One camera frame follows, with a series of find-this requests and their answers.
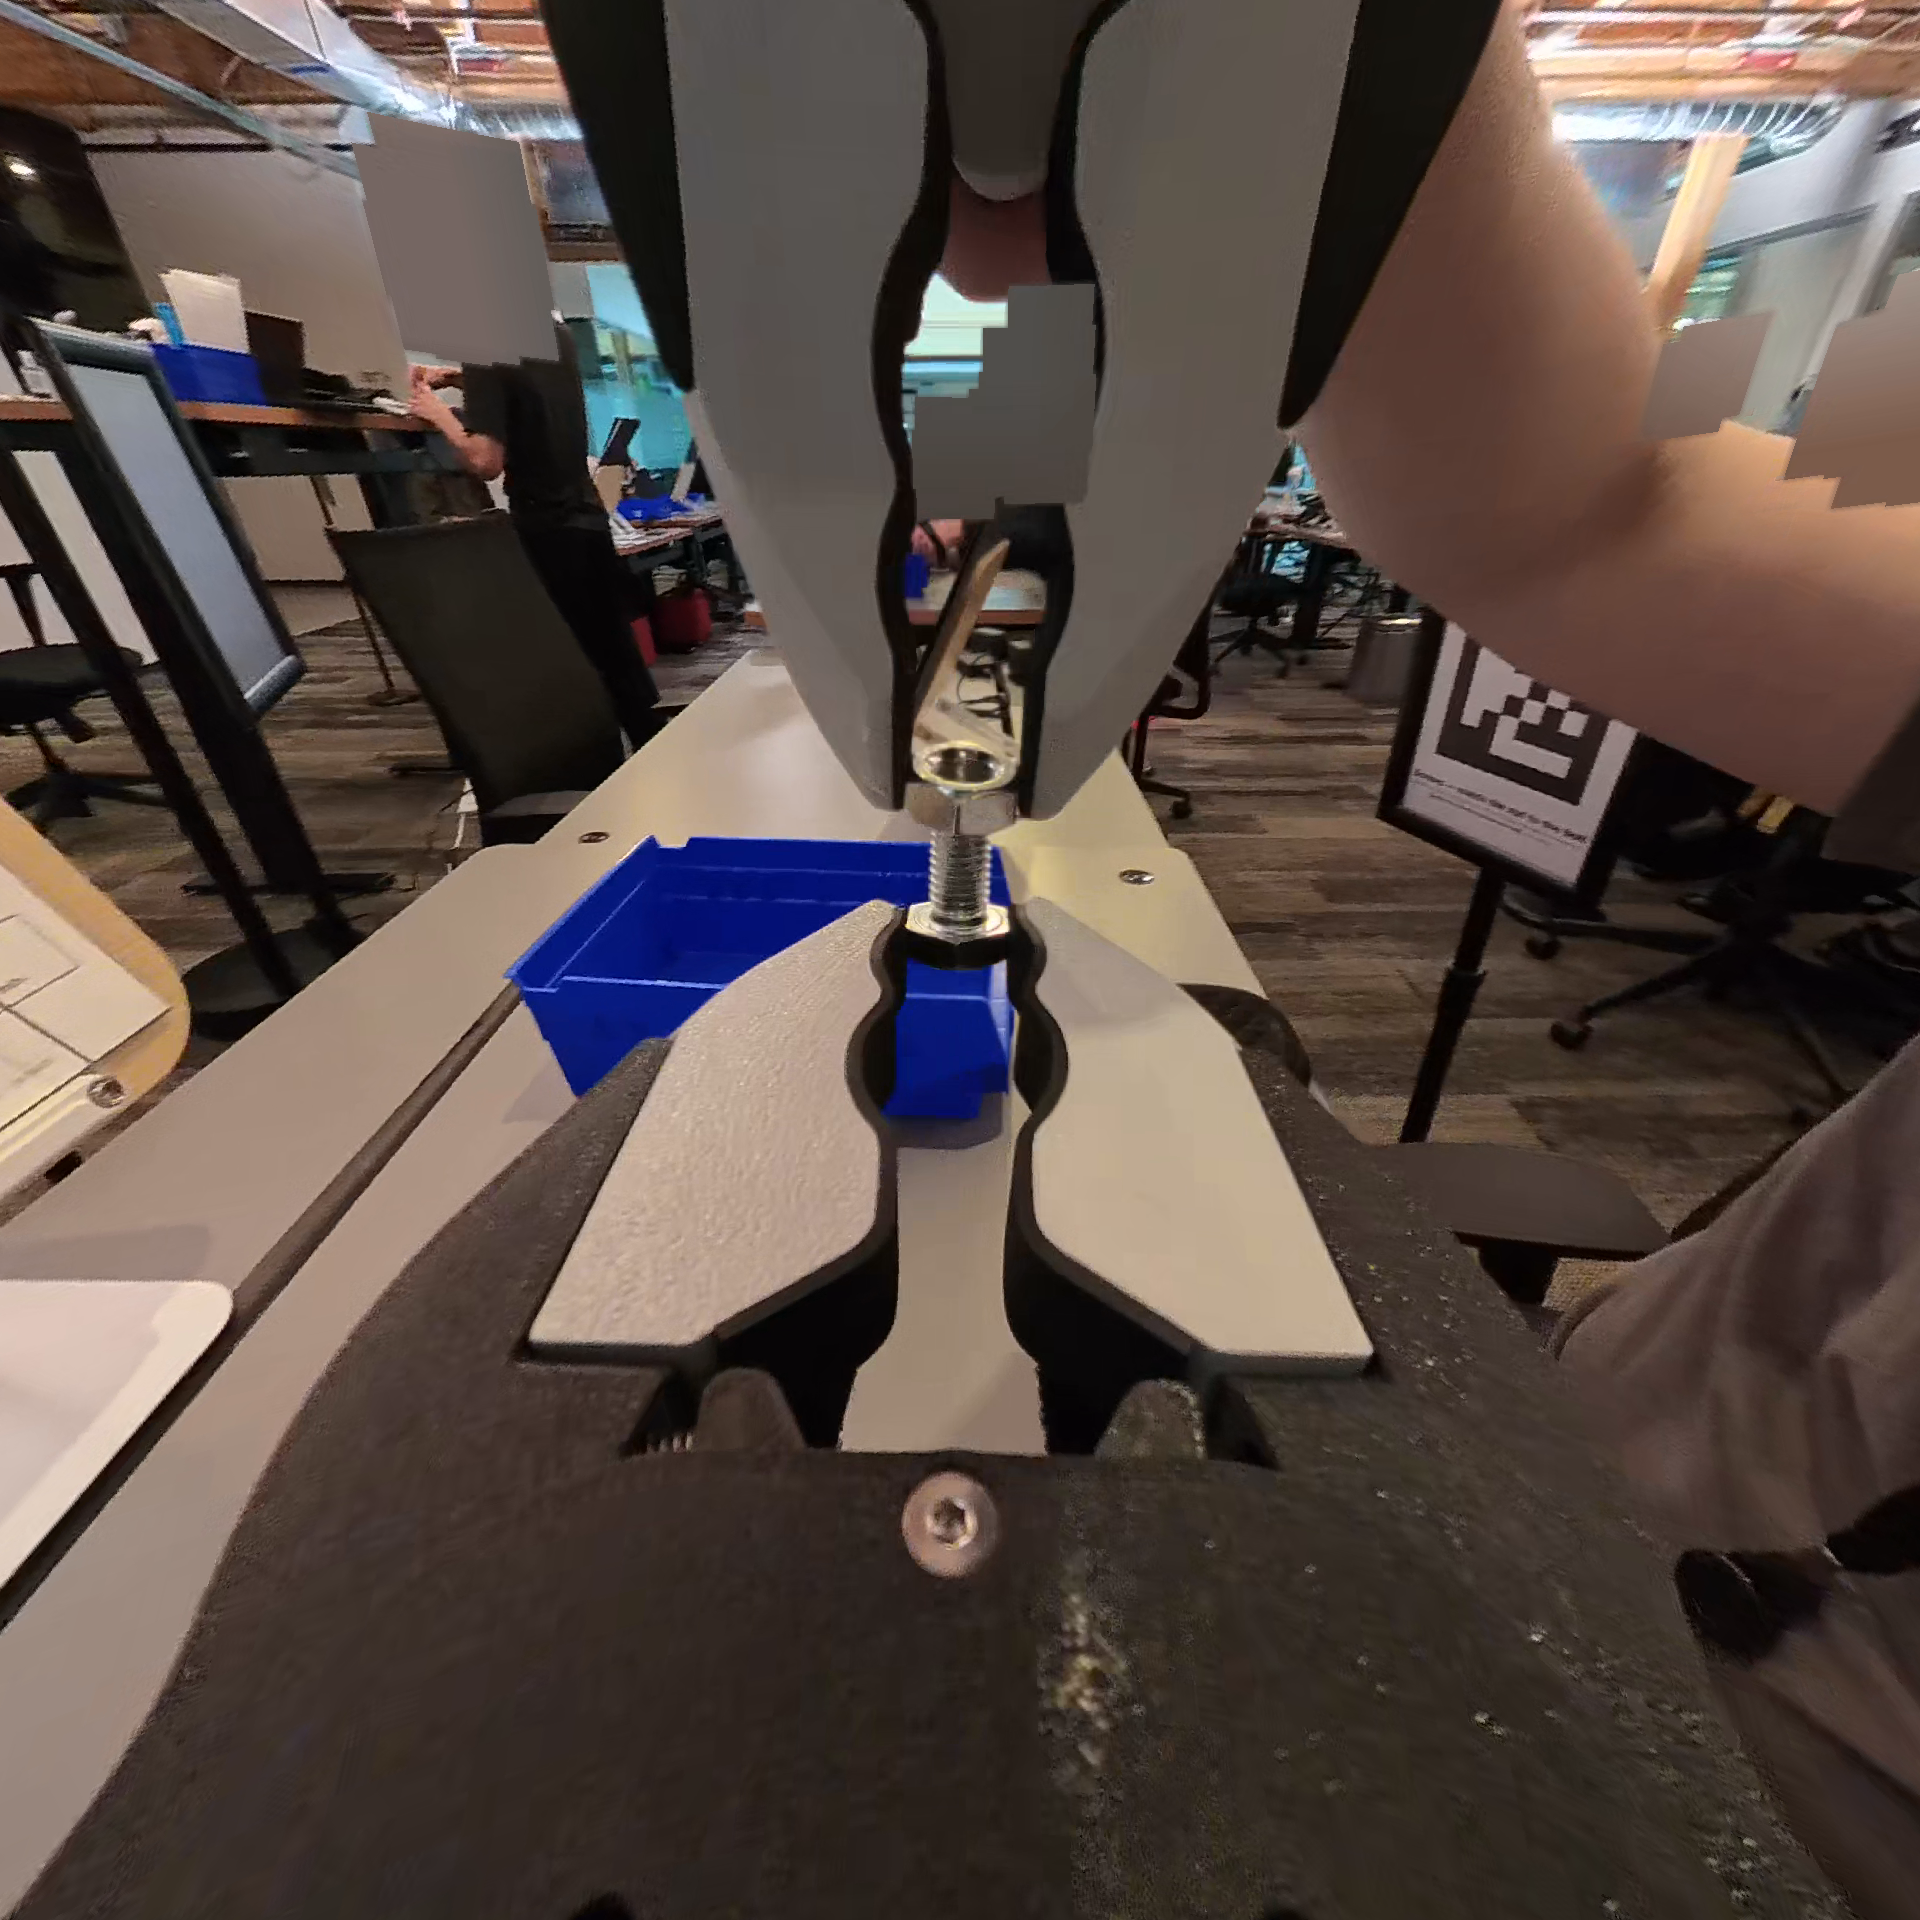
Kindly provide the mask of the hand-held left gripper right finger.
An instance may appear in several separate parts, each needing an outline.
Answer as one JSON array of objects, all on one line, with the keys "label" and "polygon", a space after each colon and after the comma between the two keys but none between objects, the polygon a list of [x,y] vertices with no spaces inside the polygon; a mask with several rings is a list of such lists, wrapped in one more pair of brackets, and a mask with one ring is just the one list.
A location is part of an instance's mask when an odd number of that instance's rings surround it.
[{"label": "hand-held left gripper right finger", "polygon": [[1016,909],[1002,1300],[1049,1454],[1137,1384],[1359,1377],[1376,1347],[1230,1028],[1056,902]]}]

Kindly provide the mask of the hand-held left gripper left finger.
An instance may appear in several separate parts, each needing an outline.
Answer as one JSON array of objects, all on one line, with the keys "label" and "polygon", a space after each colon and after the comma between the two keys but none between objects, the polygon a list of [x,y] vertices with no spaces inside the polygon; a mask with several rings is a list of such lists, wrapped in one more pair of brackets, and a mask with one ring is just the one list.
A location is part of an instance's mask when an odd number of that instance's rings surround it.
[{"label": "hand-held left gripper left finger", "polygon": [[684,1021],[528,1326],[544,1359],[635,1359],[705,1390],[754,1369],[803,1441],[841,1444],[899,1307],[903,912],[862,902]]}]

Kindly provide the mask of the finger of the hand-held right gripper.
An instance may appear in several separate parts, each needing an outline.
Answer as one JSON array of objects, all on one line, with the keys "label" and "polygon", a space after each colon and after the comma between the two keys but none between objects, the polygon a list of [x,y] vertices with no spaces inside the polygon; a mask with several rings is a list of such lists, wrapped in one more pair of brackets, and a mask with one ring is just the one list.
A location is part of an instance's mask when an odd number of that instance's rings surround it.
[{"label": "finger of the hand-held right gripper", "polygon": [[900,358],[946,228],[937,27],[899,3],[663,7],[695,437],[788,678],[897,809],[915,488]]},{"label": "finger of the hand-held right gripper", "polygon": [[1161,680],[1281,455],[1356,3],[1137,3],[1072,54],[1105,357],[1072,603],[1028,744],[1058,813]]}]

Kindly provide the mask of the blue plastic bin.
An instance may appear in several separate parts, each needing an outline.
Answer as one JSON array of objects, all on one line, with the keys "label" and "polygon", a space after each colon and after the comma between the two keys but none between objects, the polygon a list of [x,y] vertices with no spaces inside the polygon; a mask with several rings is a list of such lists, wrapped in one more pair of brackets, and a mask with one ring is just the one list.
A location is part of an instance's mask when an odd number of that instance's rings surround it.
[{"label": "blue plastic bin", "polygon": [[[638,1044],[671,1038],[720,990],[859,905],[918,905],[920,841],[700,833],[646,839],[510,968],[582,1096]],[[971,1119],[1011,1086],[1006,973],[913,965],[897,1020],[897,1119]]]}]

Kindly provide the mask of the thick steel bolt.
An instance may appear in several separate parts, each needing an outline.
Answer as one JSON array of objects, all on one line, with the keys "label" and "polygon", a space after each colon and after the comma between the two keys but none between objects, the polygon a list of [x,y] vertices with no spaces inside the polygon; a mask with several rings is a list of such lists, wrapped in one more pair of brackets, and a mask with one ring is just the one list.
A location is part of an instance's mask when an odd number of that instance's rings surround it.
[{"label": "thick steel bolt", "polygon": [[987,968],[1006,956],[1012,917],[993,895],[994,849],[971,832],[935,832],[928,893],[900,923],[897,945],[930,968]]}]

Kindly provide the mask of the steel hex nut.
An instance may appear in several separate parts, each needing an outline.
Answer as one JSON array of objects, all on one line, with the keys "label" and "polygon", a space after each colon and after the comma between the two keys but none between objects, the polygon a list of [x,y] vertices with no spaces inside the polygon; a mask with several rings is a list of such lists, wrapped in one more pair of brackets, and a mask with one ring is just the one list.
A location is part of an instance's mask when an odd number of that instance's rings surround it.
[{"label": "steel hex nut", "polygon": [[913,753],[903,809],[930,832],[1006,832],[1019,817],[1018,758],[967,739],[922,741]]}]

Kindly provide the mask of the person's right forearm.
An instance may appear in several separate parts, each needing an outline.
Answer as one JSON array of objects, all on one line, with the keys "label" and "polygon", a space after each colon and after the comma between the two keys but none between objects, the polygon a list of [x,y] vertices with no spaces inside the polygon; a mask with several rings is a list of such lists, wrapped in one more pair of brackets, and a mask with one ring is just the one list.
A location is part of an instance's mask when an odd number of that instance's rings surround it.
[{"label": "person's right forearm", "polygon": [[1303,420],[1343,528],[1519,670],[1916,859],[1916,504],[1834,508],[1782,438],[1651,440],[1630,253],[1504,4]]}]

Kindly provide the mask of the person's right hand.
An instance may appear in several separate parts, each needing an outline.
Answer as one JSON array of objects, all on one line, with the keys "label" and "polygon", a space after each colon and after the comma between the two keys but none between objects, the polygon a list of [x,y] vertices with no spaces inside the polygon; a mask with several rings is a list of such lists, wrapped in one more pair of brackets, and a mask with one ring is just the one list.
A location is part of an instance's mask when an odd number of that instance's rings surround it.
[{"label": "person's right hand", "polygon": [[958,169],[939,273],[975,303],[1004,302],[1019,285],[1097,281],[1083,235],[1056,217],[1044,183],[993,198]]}]

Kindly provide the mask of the wooden display board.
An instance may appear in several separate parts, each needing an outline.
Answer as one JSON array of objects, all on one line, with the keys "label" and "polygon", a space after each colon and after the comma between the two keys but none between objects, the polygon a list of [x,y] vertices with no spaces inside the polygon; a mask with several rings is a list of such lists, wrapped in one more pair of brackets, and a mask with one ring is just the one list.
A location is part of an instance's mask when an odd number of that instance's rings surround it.
[{"label": "wooden display board", "polygon": [[[112,1132],[129,1121],[137,1107],[156,1095],[176,1071],[186,1055],[187,1007],[180,973],[167,953],[159,949],[156,940],[134,923],[134,919],[114,900],[111,900],[102,886],[84,878],[82,871],[39,827],[14,811],[7,803],[3,805],[3,878],[6,873],[19,875],[41,899],[56,902],[73,920],[80,920],[95,940],[130,959],[136,972],[144,973],[144,979],[154,985],[174,988],[180,996],[178,1055],[174,1059],[170,1071],[156,1075],[154,1083],[127,1104],[127,1108],[111,1118],[79,1150],[48,1166],[30,1184],[14,1191],[6,1191],[3,1187],[3,1219],[11,1219],[25,1209],[50,1179],[71,1169],[88,1152],[103,1145]],[[130,1053],[130,1060],[144,1062],[148,1071],[156,1071],[159,1067],[156,1060],[142,1060],[136,1051]]]},{"label": "wooden display board", "polygon": [[928,766],[942,753],[975,753],[1000,768],[1012,763],[1012,727],[996,708],[978,711],[970,703],[970,671],[964,667],[977,627],[1008,551],[1008,539],[984,535],[975,542],[954,575],[932,643],[920,670],[918,703],[908,734],[915,766]]}]

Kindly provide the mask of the grey trash can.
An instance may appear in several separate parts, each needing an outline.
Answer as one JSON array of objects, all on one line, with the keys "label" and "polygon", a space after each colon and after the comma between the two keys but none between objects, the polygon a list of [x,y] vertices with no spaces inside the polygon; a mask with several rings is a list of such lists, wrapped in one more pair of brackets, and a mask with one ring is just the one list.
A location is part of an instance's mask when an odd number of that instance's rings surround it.
[{"label": "grey trash can", "polygon": [[1424,647],[1427,616],[1370,614],[1356,636],[1344,693],[1361,705],[1400,708]]}]

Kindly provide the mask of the white box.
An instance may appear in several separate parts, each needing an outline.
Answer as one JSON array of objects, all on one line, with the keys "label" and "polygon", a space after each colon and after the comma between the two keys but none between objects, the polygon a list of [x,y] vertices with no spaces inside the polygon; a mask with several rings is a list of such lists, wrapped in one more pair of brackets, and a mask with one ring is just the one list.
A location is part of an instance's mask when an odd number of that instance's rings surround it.
[{"label": "white box", "polygon": [[163,300],[178,345],[215,351],[252,351],[250,311],[239,277],[225,272],[164,269]]}]

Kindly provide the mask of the black office chair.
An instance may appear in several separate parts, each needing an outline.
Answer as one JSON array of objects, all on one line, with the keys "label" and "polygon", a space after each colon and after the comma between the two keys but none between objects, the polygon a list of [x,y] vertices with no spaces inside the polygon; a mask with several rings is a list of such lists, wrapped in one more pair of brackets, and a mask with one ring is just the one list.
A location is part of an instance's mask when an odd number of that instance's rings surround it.
[{"label": "black office chair", "polygon": [[1810,1083],[1810,1119],[1856,1091],[1855,1055],[1883,1060],[1916,1028],[1902,990],[1859,982],[1823,934],[1889,919],[1906,878],[1828,854],[1832,825],[1793,799],[1642,741],[1602,817],[1591,895],[1543,909],[1526,950],[1569,945],[1652,953],[1662,966],[1551,1021],[1582,1051],[1630,1012],[1722,1007],[1762,1020]]},{"label": "black office chair", "polygon": [[92,803],[111,799],[163,809],[164,797],[148,773],[84,773],[54,744],[50,729],[84,744],[96,727],[82,716],[88,702],[108,695],[105,680],[75,643],[50,643],[36,599],[39,566],[33,559],[3,565],[6,591],[27,633],[25,647],[3,654],[3,734],[25,735],[39,757],[39,774],[7,790],[14,811],[46,829],[60,820],[92,815]]},{"label": "black office chair", "polygon": [[330,542],[470,781],[484,847],[535,843],[618,773],[608,688],[505,512]]}]

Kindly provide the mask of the wooden column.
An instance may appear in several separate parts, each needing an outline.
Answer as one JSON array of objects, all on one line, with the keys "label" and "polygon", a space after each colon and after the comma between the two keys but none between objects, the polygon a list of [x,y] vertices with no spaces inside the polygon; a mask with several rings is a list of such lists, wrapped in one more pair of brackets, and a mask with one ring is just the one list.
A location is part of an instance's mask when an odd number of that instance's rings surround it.
[{"label": "wooden column", "polygon": [[1689,147],[1644,288],[1648,315],[1662,335],[1684,313],[1745,149],[1746,134],[1739,132],[1703,134]]}]

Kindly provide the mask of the black framed marker sign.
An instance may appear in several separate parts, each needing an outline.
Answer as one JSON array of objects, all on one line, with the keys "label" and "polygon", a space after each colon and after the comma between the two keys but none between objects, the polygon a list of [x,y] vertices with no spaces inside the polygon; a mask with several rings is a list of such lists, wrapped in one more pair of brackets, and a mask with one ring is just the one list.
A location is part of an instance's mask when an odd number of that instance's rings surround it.
[{"label": "black framed marker sign", "polygon": [[1439,611],[1417,616],[1378,817],[1466,862],[1474,881],[1400,1129],[1407,1145],[1431,1136],[1507,893],[1601,902],[1640,748],[1632,727],[1519,670]]}]

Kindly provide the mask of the black framed floor sign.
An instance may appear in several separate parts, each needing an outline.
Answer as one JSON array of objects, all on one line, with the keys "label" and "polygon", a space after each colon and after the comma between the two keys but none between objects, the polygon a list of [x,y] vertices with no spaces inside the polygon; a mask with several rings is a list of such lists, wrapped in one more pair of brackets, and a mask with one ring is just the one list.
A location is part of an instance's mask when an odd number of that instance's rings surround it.
[{"label": "black framed floor sign", "polygon": [[[190,966],[183,990],[199,1038],[240,1039],[362,941],[262,729],[305,677],[305,661],[156,351],[41,320],[20,320],[17,331],[54,382],[57,406],[27,438],[6,438],[6,512],[136,742],[146,783],[236,925],[236,943]],[[108,583],[129,599],[152,663],[136,663],[112,633],[103,596],[82,577],[75,545],[25,467],[30,451],[56,461],[79,501],[80,528],[102,548]],[[152,667],[248,839],[256,880],[242,875],[156,713]]]}]

